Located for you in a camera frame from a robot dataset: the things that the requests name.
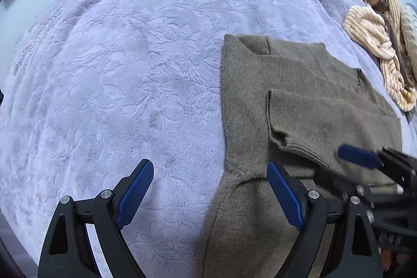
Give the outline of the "beige striped plush blanket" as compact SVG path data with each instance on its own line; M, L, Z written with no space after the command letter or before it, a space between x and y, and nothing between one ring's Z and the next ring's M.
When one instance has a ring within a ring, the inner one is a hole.
M343 29L348 36L377 58L389 96L403 112L416 107L416 78L401 32L400 0L363 0L351 6Z

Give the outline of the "lavender embossed bed blanket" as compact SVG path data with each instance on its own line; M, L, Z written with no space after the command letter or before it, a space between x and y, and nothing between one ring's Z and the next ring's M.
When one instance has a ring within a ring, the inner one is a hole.
M38 261L64 195L91 198L144 158L154 179L123 236L148 277L199 277L204 223L225 170L226 35L322 43L360 69L401 121L377 59L342 23L362 0L59 0L3 78L1 210Z

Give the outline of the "olive brown knit sweater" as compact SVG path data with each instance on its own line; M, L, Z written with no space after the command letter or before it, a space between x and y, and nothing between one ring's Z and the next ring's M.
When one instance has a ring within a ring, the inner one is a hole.
M384 185L384 174L341 161L337 150L401 150L401 121L360 69L322 43L226 35L221 87L225 170L204 223L197 274L273 277L298 231L267 181L268 163L283 164L307 187L321 167Z

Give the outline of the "cream braided round pillow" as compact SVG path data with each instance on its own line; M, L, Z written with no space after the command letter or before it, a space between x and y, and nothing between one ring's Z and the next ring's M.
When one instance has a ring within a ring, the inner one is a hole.
M401 32L408 57L411 62L414 78L416 78L417 67L417 37L416 37L416 11L413 7L404 4L401 6Z

